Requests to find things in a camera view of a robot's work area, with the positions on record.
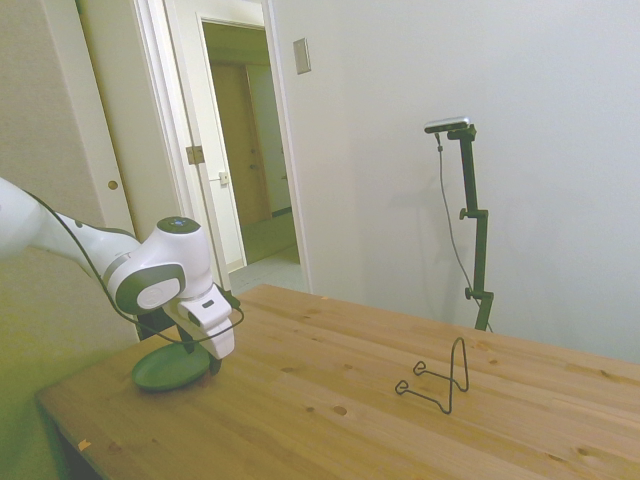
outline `green plate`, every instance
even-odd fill
[[[136,385],[150,392],[182,387],[209,369],[209,352],[196,344],[193,352],[176,343],[162,347],[140,360],[131,376]]]

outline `wire stand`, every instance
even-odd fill
[[[458,345],[459,342],[462,343],[462,357],[464,359],[464,377],[465,377],[465,385],[466,385],[464,388],[462,388],[458,383],[458,381],[455,378],[453,378],[453,367],[455,364],[456,346]],[[425,400],[429,400],[430,402],[437,404],[438,407],[440,407],[440,410],[442,411],[442,413],[444,413],[445,415],[449,415],[451,413],[451,410],[453,410],[453,384],[455,383],[456,387],[458,387],[458,390],[460,390],[461,392],[466,392],[469,390],[469,368],[467,366],[467,349],[464,344],[464,338],[458,337],[456,338],[455,342],[453,342],[453,346],[451,347],[451,370],[449,372],[448,377],[445,375],[441,375],[439,373],[427,370],[427,365],[422,360],[416,363],[415,367],[413,367],[413,373],[416,376],[420,376],[425,373],[428,373],[429,375],[435,375],[436,377],[449,380],[449,409],[445,410],[445,408],[442,406],[442,403],[440,403],[435,398],[427,397],[426,395],[418,393],[414,390],[410,390],[409,383],[406,380],[400,380],[398,382],[398,384],[396,385],[396,393],[398,395],[411,393],[418,397],[424,398]]]

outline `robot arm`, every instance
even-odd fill
[[[213,281],[200,225],[187,218],[166,218],[140,244],[127,232],[58,216],[82,244],[120,310],[140,315],[168,305],[171,318],[195,339],[228,329],[202,342],[214,357],[233,351],[231,306]],[[73,260],[95,277],[60,222],[29,194],[0,178],[0,259],[27,246]]]

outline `floor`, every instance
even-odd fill
[[[231,291],[239,295],[263,283],[306,292],[298,247],[292,246],[275,255],[231,272]]]
[[[291,212],[244,225],[241,230],[244,251],[249,265],[296,244],[296,231]]]

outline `white wall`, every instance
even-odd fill
[[[82,45],[73,0],[0,4],[0,177],[79,220],[130,226],[126,208],[116,211],[121,199],[101,204],[118,193],[102,191],[102,175],[117,170]],[[0,478],[63,473],[36,392],[135,342],[135,329],[72,262],[27,249],[0,263]]]
[[[640,361],[637,3],[270,3],[315,293],[474,324],[421,128],[468,115],[494,329]],[[471,270],[458,146],[444,155]]]

